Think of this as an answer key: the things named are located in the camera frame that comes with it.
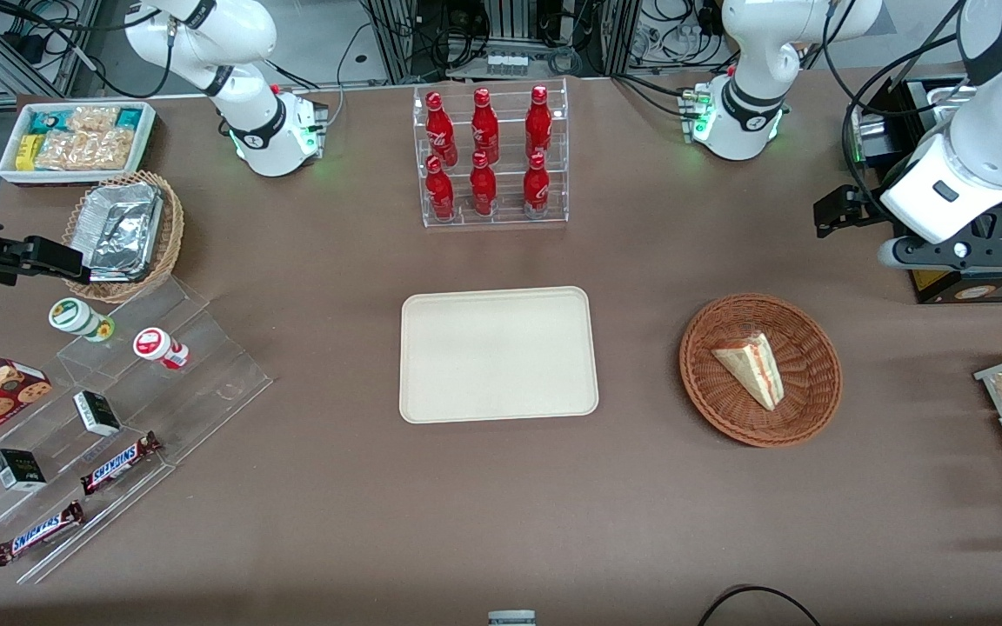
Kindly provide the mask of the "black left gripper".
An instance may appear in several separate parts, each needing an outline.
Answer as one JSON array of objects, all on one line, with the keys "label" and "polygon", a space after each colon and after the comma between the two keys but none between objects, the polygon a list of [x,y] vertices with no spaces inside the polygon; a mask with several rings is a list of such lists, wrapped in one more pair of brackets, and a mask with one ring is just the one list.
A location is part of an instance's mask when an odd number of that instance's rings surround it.
[{"label": "black left gripper", "polygon": [[825,238],[835,230],[860,229],[860,227],[891,221],[887,211],[879,206],[874,194],[862,191],[856,185],[843,185],[832,190],[818,201],[814,209],[816,236]]}]

